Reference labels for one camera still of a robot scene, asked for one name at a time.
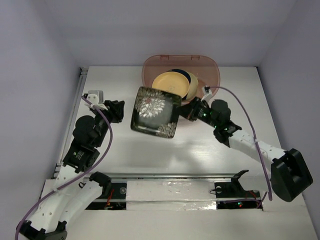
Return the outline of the cream bird pattern plate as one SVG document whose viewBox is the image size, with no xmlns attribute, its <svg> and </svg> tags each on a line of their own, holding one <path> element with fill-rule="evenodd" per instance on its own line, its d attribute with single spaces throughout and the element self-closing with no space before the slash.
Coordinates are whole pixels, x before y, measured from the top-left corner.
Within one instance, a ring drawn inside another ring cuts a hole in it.
<svg viewBox="0 0 320 240">
<path fill-rule="evenodd" d="M 198 85 L 199 85 L 199 81 L 198 78 L 191 72 L 187 72 L 190 76 L 190 85 L 189 85 L 189 91 L 188 94 L 186 95 L 186 101 L 190 101 L 192 100 L 198 91 Z"/>
</svg>

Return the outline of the yellow round plastic plate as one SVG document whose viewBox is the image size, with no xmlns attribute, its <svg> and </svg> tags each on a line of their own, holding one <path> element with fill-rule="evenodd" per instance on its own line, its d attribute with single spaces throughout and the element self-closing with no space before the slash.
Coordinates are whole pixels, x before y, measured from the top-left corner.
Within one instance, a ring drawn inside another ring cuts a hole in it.
<svg viewBox="0 0 320 240">
<path fill-rule="evenodd" d="M 158 75 L 152 82 L 153 89 L 161 90 L 185 99 L 190 91 L 191 78 L 177 71 L 167 71 Z"/>
</svg>

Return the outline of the black floral square plate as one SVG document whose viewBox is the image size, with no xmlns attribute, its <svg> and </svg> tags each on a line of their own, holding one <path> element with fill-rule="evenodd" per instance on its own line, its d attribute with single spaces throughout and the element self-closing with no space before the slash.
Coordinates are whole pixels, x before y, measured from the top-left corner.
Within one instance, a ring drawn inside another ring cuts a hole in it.
<svg viewBox="0 0 320 240">
<path fill-rule="evenodd" d="M 172 139 L 177 129 L 181 103 L 179 95 L 141 86 L 133 105 L 131 130 Z"/>
</svg>

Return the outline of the dark blue leaf plate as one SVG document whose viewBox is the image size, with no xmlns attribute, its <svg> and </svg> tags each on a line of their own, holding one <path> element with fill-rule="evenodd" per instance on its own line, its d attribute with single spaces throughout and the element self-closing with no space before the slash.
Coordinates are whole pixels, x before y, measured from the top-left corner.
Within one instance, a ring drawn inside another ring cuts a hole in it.
<svg viewBox="0 0 320 240">
<path fill-rule="evenodd" d="M 174 68 L 174 69 L 171 69 L 170 72 L 176 72 L 176 73 L 182 74 L 184 77 L 187 78 L 188 82 L 191 83 L 191 76 L 187 71 L 182 70 L 182 69 L 178 69 L 178 68 Z"/>
</svg>

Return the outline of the white divided round plate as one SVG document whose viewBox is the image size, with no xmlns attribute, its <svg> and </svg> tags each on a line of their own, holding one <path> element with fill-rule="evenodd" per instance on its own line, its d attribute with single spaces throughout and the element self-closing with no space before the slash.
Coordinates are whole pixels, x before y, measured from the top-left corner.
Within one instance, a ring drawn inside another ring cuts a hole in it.
<svg viewBox="0 0 320 240">
<path fill-rule="evenodd" d="M 190 100 L 190 101 L 186 101 L 186 96 L 187 96 L 187 94 L 188 94 L 188 92 L 189 92 L 190 84 L 184 83 L 181 88 L 182 88 L 183 92 L 185 93 L 185 96 L 182 98 L 182 103 L 183 103 L 183 104 L 189 103 L 191 100 Z"/>
</svg>

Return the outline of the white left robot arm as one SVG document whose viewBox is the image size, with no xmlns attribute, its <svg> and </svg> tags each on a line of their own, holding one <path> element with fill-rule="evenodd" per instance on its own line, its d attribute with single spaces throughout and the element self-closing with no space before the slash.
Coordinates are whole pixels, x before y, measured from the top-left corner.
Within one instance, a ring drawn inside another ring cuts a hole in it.
<svg viewBox="0 0 320 240">
<path fill-rule="evenodd" d="M 124 118 L 124 101 L 85 100 L 94 116 L 84 115 L 75 122 L 73 140 L 62 160 L 52 189 L 42 196 L 16 227 L 14 238 L 28 240 L 65 240 L 68 227 L 96 198 L 110 194 L 111 178 L 94 168 L 111 148 L 113 130 Z M 106 134 L 109 144 L 100 153 Z"/>
</svg>

